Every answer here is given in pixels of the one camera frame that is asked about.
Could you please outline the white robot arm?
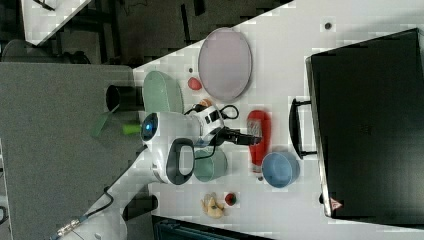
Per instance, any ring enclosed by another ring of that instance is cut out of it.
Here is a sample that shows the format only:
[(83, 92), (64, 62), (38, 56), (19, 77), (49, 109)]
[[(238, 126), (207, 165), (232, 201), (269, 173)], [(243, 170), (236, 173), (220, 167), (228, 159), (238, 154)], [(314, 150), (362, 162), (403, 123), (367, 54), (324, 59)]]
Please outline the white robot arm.
[(182, 185), (192, 176), (195, 150), (224, 142), (256, 145), (259, 136), (225, 126), (226, 115), (215, 106), (195, 113), (156, 112), (141, 124), (140, 154), (82, 216), (58, 229), (49, 240), (126, 240), (125, 208), (153, 182)]

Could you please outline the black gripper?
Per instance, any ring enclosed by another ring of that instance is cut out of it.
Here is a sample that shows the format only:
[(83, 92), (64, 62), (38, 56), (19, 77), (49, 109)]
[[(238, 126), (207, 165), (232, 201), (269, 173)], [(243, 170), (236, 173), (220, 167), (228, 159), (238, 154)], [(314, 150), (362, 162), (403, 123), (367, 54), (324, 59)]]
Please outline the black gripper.
[(239, 145), (245, 145), (245, 146), (259, 144), (262, 138), (262, 135), (240, 133), (239, 130), (224, 127), (221, 130), (219, 130), (218, 133), (213, 138), (213, 145), (220, 146), (224, 142), (230, 142), (230, 143), (236, 144), (238, 141), (239, 135), (241, 137), (250, 138), (250, 139), (239, 140)]

